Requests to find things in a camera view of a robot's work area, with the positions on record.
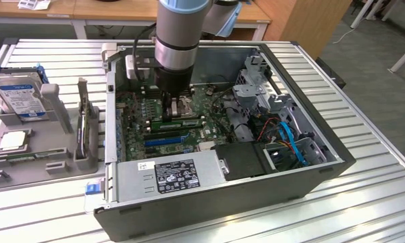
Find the green circuit board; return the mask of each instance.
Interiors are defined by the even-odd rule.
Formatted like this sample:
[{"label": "green circuit board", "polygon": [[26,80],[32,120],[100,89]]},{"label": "green circuit board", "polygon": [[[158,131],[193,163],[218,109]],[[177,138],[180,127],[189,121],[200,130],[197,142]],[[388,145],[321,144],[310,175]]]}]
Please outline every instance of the green circuit board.
[{"label": "green circuit board", "polygon": [[[160,99],[148,99],[137,92],[117,93],[116,107],[122,111],[121,127],[126,161],[194,152],[200,142],[213,141],[216,144],[224,144],[226,141],[236,140],[233,133],[225,134],[225,129],[230,130],[226,114],[210,110],[212,101],[220,93],[208,96],[206,90],[208,86],[194,87],[192,97],[180,97],[186,103],[186,111],[197,117],[188,117],[184,120],[177,118],[170,123],[161,122]],[[150,135],[161,137],[172,132],[176,134],[174,138],[181,138],[180,143],[160,146],[144,145],[146,141],[156,140],[148,139]]]}]

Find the aluminum table surface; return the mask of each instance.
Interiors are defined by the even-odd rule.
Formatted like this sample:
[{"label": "aluminum table surface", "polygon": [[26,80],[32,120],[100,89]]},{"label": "aluminum table surface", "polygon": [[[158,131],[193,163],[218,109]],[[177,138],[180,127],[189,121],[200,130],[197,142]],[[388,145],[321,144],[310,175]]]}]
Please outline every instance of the aluminum table surface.
[{"label": "aluminum table surface", "polygon": [[[105,111],[102,42],[117,40],[21,39],[2,47],[0,64],[21,67],[41,62],[68,107],[76,106],[76,83],[84,77],[89,98]],[[126,242],[405,242],[404,156],[301,47],[265,43],[357,163],[301,199]],[[273,80],[286,92],[277,77]],[[105,113],[100,119],[101,147]],[[92,179],[82,176],[0,190],[0,242],[109,242],[93,215],[84,211],[84,186]]]}]

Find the power supply label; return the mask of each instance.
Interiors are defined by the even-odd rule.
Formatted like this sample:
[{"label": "power supply label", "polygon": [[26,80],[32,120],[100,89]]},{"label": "power supply label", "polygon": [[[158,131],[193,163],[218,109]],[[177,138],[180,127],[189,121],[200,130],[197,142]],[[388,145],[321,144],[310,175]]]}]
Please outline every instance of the power supply label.
[{"label": "power supply label", "polygon": [[168,193],[200,186],[192,159],[154,165],[157,191]]}]

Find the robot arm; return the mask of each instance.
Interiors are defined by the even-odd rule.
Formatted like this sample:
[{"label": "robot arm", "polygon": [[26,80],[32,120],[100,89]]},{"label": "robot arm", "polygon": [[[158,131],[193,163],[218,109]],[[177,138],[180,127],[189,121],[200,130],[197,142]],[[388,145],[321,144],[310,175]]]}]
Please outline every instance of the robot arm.
[{"label": "robot arm", "polygon": [[156,85],[162,92],[164,120],[176,116],[176,99],[189,87],[201,32],[226,37],[241,9],[238,0],[160,0]]}]

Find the floor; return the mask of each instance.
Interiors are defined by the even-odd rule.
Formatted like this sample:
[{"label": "floor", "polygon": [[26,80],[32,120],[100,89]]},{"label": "floor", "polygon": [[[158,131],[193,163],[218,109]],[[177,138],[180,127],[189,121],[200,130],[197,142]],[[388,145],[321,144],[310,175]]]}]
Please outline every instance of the floor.
[{"label": "floor", "polygon": [[[396,74],[386,69],[405,53],[405,36],[381,21],[362,21],[342,41],[332,44],[350,30],[354,16],[345,14],[321,59],[346,82],[344,91],[405,155],[405,65]],[[121,27],[108,29],[110,35]],[[138,28],[125,27],[120,39],[134,38]],[[98,36],[89,26],[88,38]],[[5,37],[74,38],[72,26],[0,24],[0,47]]]}]

